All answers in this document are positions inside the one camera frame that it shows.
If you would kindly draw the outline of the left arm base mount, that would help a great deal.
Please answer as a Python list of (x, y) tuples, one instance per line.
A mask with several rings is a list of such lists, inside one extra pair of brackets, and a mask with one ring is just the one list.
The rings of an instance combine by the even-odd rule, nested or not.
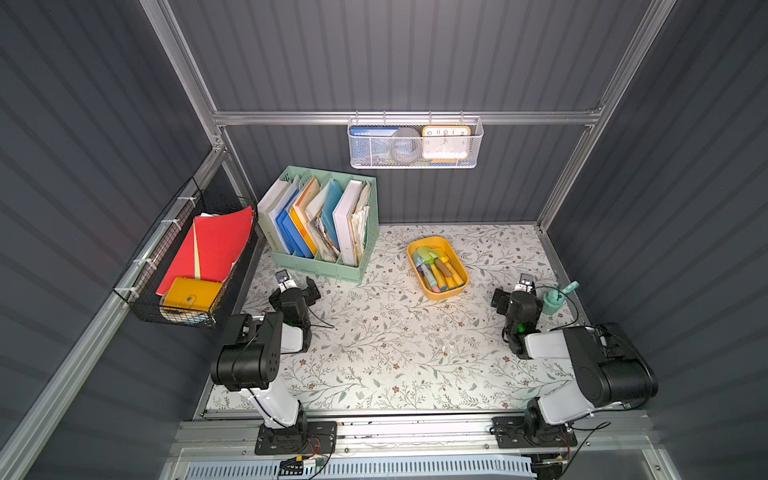
[(329, 455), (335, 451), (338, 424), (334, 421), (299, 423), (292, 428), (273, 429), (259, 427), (254, 454), (257, 456), (279, 455)]

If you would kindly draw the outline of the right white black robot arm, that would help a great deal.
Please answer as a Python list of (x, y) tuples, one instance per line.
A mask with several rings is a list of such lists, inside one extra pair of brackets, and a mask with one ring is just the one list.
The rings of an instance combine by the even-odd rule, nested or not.
[(568, 360), (574, 378), (558, 389), (530, 400), (517, 433), (534, 444), (559, 439), (568, 444), (567, 429), (591, 414), (621, 406), (645, 406), (658, 392), (658, 379), (622, 327), (616, 323), (578, 325), (571, 322), (547, 332), (538, 328), (544, 314), (555, 314), (579, 287), (547, 286), (537, 294), (533, 276), (522, 274), (512, 291), (497, 288), (490, 305), (505, 317), (502, 339), (520, 360)]

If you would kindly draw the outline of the yellow plastic storage box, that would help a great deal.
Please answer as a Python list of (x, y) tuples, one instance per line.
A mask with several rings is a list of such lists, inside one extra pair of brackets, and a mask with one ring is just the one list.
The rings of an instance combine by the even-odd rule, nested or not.
[(440, 301), (460, 294), (470, 276), (450, 242), (432, 236), (411, 242), (407, 257), (426, 297)]

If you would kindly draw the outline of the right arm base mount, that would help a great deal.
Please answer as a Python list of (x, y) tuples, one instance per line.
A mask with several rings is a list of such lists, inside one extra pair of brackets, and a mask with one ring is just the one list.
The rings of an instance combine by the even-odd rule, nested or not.
[(572, 448), (577, 438), (565, 425), (549, 425), (523, 414), (497, 416), (491, 420), (490, 434), (500, 449)]

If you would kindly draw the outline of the light green shovel wooden handle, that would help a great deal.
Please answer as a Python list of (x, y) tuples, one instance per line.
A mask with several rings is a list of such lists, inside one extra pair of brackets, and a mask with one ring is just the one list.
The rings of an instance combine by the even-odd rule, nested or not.
[(417, 248), (416, 253), (419, 255), (419, 257), (422, 259), (422, 261), (424, 263), (427, 263), (429, 265), (435, 264), (439, 268), (439, 266), (440, 266), (440, 258), (442, 256), (440, 254), (438, 254), (435, 249), (422, 246), (422, 247), (418, 247)]

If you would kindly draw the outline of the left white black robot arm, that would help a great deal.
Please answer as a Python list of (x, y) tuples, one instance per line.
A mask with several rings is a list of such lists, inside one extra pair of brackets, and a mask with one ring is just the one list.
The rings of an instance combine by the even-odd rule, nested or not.
[(253, 402), (268, 429), (299, 433), (306, 419), (301, 402), (279, 379), (284, 356), (306, 353), (312, 340), (310, 307), (321, 298), (316, 282), (299, 287), (285, 270), (276, 273), (278, 288), (269, 296), (272, 309), (262, 317), (234, 315), (240, 328), (237, 339), (224, 345), (214, 358), (210, 377)]

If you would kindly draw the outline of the green shovel yellow handle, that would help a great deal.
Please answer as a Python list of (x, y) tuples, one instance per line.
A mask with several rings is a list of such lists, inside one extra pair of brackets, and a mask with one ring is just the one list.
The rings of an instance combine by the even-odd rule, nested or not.
[(448, 285), (446, 283), (445, 277), (443, 276), (439, 268), (435, 264), (431, 264), (430, 270), (432, 272), (432, 275), (435, 277), (438, 288), (441, 291), (446, 291), (448, 289)]

